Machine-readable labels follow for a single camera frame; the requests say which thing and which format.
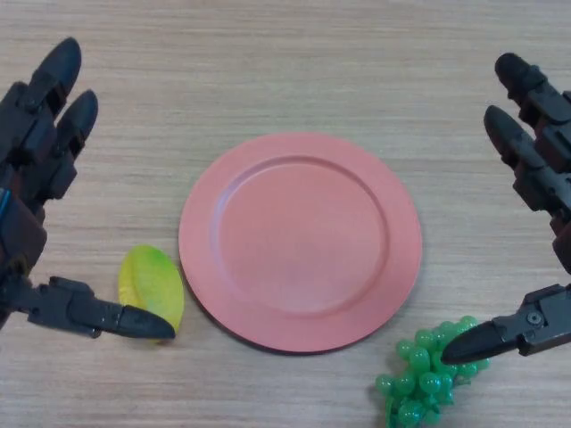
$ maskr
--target pink plate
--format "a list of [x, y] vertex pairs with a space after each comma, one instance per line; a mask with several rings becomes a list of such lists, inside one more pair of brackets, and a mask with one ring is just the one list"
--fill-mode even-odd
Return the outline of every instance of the pink plate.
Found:
[[399, 309], [420, 265], [417, 212], [376, 157], [332, 136], [262, 136], [216, 160], [186, 201], [186, 278], [228, 330], [291, 352], [340, 348]]

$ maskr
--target robotic hand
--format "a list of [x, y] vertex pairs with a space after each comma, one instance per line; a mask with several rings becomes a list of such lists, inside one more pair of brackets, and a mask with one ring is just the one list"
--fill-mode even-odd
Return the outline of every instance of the robotic hand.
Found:
[[46, 201], [65, 195], [97, 117], [97, 98], [86, 91], [54, 125], [80, 66], [78, 42], [68, 38], [46, 56], [29, 84], [14, 83], [0, 102], [0, 328], [19, 311], [31, 323], [93, 338], [101, 331], [174, 338], [162, 318], [98, 300], [87, 284], [52, 277], [33, 288], [28, 279], [46, 244]]
[[[545, 210], [555, 233], [553, 249], [571, 273], [571, 92], [560, 94], [537, 66], [513, 53], [495, 65], [519, 118], [535, 140], [505, 111], [491, 106], [485, 129], [501, 160], [516, 176], [516, 192], [533, 210]], [[571, 342], [571, 284], [530, 292], [514, 315], [496, 317], [468, 330], [443, 352], [443, 362], [467, 363], [519, 349], [527, 356]]]

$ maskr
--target tabletop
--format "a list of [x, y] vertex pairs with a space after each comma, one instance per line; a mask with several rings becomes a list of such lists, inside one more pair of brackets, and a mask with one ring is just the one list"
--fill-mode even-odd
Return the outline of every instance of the tabletop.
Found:
[[[150, 243], [178, 260], [193, 182], [223, 152], [273, 132], [320, 131], [381, 158], [409, 188], [424, 259], [406, 304], [345, 350], [288, 357], [217, 328], [186, 294], [169, 346], [92, 341], [12, 315], [0, 333], [0, 424], [12, 427], [383, 426], [371, 390], [394, 344], [423, 326], [512, 313], [567, 275], [544, 213], [482, 123], [515, 105], [493, 73], [507, 51], [571, 88], [565, 0], [0, 0], [0, 92], [74, 36], [100, 115], [79, 175], [47, 207], [33, 272], [117, 299], [120, 261]], [[496, 358], [459, 389], [441, 427], [567, 424], [571, 347]]]

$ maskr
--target grape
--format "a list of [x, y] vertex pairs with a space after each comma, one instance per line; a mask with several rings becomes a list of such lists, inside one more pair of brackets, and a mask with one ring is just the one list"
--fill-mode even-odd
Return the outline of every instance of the grape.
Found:
[[434, 348], [436, 350], [443, 350], [444, 349], [444, 340], [446, 339], [446, 334], [444, 333], [444, 331], [442, 331], [440, 329], [440, 327], [436, 327], [433, 331], [432, 334], [434, 336], [434, 342], [435, 342], [435, 346]]
[[463, 323], [457, 323], [455, 326], [455, 336], [460, 336], [462, 333], [467, 332], [470, 328], [463, 324]]
[[448, 343], [456, 337], [456, 326], [451, 321], [444, 321], [438, 329], [442, 332], [442, 339], [440, 340], [440, 347], [443, 349]]
[[418, 401], [408, 401], [399, 408], [399, 422], [404, 426], [418, 424], [422, 418], [422, 404]]
[[396, 353], [399, 355], [399, 357], [406, 360], [409, 359], [409, 354], [413, 348], [413, 342], [403, 339], [396, 344]]
[[377, 376], [375, 386], [379, 392], [388, 397], [393, 393], [394, 379], [388, 374], [381, 374]]
[[434, 412], [434, 410], [428, 410], [423, 419], [423, 422], [427, 425], [436, 425], [439, 421], [440, 413]]
[[455, 365], [444, 364], [441, 361], [442, 356], [443, 356], [443, 354], [439, 350], [432, 354], [432, 365], [434, 367], [434, 370], [435, 370], [435, 372], [439, 372], [439, 373], [447, 373], [448, 375], [450, 375], [453, 378], [456, 375], [456, 373], [458, 372], [458, 367]]
[[394, 381], [394, 388], [402, 395], [409, 395], [414, 391], [416, 383], [414, 374], [406, 371]]
[[434, 396], [440, 404], [454, 404], [454, 392], [452, 390], [440, 390]]
[[443, 390], [451, 390], [454, 381], [448, 373], [440, 373], [440, 384]]
[[418, 384], [422, 391], [427, 394], [436, 394], [442, 386], [440, 376], [432, 372], [423, 373], [418, 380]]
[[478, 367], [478, 370], [485, 370], [489, 366], [490, 366], [490, 359], [489, 358], [481, 359], [480, 361], [476, 361], [476, 367]]
[[478, 320], [470, 315], [462, 317], [460, 322], [468, 328], [476, 327], [478, 325]]
[[415, 373], [424, 373], [430, 370], [430, 354], [424, 348], [415, 348], [410, 352], [409, 362]]
[[460, 364], [458, 366], [458, 374], [462, 377], [470, 379], [478, 374], [478, 367], [474, 363]]
[[429, 330], [426, 329], [418, 330], [414, 336], [414, 339], [417, 346], [419, 346], [420, 348], [425, 348], [428, 351], [435, 348], [436, 339], [432, 334], [432, 332], [430, 332]]

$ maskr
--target grape bunch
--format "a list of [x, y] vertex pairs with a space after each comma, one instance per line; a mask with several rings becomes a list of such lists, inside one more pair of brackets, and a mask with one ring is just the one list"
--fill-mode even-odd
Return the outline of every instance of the grape bunch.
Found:
[[432, 330], [418, 330], [414, 341], [396, 344], [407, 368], [398, 377], [381, 374], [375, 381], [385, 396], [386, 428], [438, 423], [440, 406], [454, 404], [454, 387], [470, 383], [490, 365], [489, 359], [457, 366], [441, 361], [444, 347], [477, 324], [474, 317], [465, 316], [458, 323], [445, 321]]

